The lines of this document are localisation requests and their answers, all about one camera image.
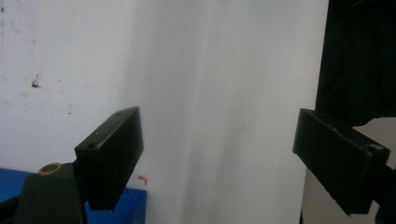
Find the stain on wall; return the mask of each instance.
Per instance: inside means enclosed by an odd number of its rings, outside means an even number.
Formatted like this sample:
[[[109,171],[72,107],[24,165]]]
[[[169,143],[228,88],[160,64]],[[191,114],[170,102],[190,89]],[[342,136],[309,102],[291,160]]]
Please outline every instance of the stain on wall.
[[[32,88],[41,88],[41,86],[38,84],[38,80],[40,79],[40,74],[35,75],[35,79],[32,81]]]

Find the dark spot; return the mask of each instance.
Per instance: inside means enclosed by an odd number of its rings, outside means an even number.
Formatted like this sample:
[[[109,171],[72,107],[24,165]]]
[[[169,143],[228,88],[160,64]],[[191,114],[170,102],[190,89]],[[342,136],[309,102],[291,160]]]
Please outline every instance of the dark spot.
[[[71,104],[69,105],[69,112],[68,112],[68,114],[69,114],[69,115],[72,114],[72,105],[71,105]]]
[[[35,75],[35,80],[32,81],[33,88],[41,88],[40,85],[38,85],[39,79],[40,79],[40,74]]]
[[[37,80],[34,80],[34,81],[32,82],[32,87],[33,87],[33,88],[41,88],[41,87],[38,85]]]

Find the blue object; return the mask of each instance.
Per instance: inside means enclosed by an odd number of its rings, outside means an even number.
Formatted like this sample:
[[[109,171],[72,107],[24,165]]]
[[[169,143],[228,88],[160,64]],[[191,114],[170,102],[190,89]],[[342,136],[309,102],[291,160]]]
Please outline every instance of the blue object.
[[[0,168],[0,203],[21,194],[23,183],[30,173]],[[112,213],[91,211],[85,203],[89,224],[144,224],[147,192],[125,189]]]

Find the black cloth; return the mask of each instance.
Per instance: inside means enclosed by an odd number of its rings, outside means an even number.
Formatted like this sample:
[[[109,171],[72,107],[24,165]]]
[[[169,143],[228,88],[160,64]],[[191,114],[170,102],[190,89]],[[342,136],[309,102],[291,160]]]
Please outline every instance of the black cloth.
[[[316,110],[349,126],[396,117],[395,1],[331,1]]]

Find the small orange mark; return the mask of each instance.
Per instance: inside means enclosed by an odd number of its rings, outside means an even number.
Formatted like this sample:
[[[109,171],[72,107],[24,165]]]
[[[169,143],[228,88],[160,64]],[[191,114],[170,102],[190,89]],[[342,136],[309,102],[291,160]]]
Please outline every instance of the small orange mark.
[[[149,184],[148,179],[145,176],[143,176],[143,175],[138,176],[137,179],[144,180],[145,181],[145,186],[147,186]]]

